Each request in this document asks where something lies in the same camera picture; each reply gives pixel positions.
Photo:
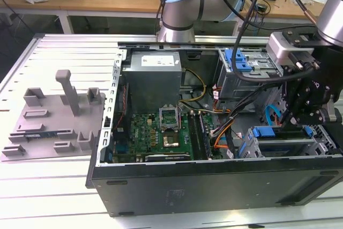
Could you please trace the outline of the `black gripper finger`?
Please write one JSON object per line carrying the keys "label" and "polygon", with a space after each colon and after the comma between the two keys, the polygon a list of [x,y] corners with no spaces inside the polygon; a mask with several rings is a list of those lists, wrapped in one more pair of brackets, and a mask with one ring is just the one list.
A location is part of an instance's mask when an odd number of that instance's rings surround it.
{"label": "black gripper finger", "polygon": [[308,100],[308,79],[298,79],[285,82],[282,86],[286,111],[282,115],[281,128],[291,130],[304,124],[306,101]]}

